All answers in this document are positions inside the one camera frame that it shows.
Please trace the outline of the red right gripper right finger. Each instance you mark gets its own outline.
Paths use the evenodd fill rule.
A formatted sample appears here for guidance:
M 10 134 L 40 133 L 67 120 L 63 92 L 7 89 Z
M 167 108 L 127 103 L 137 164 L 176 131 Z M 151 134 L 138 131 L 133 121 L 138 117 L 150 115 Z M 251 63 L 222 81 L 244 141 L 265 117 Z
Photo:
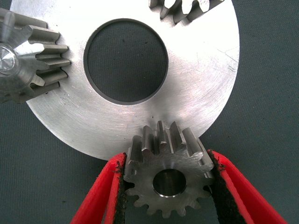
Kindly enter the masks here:
M 214 163 L 212 197 L 220 224 L 285 224 L 240 170 L 224 155 L 208 150 Z

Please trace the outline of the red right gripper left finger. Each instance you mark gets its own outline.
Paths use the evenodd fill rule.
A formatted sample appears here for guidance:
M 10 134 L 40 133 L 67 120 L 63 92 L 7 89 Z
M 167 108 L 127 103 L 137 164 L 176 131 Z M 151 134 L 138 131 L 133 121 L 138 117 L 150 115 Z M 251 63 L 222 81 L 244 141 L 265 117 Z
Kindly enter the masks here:
M 72 218 L 72 224 L 125 223 L 125 161 L 126 154 L 120 153 L 107 162 Z

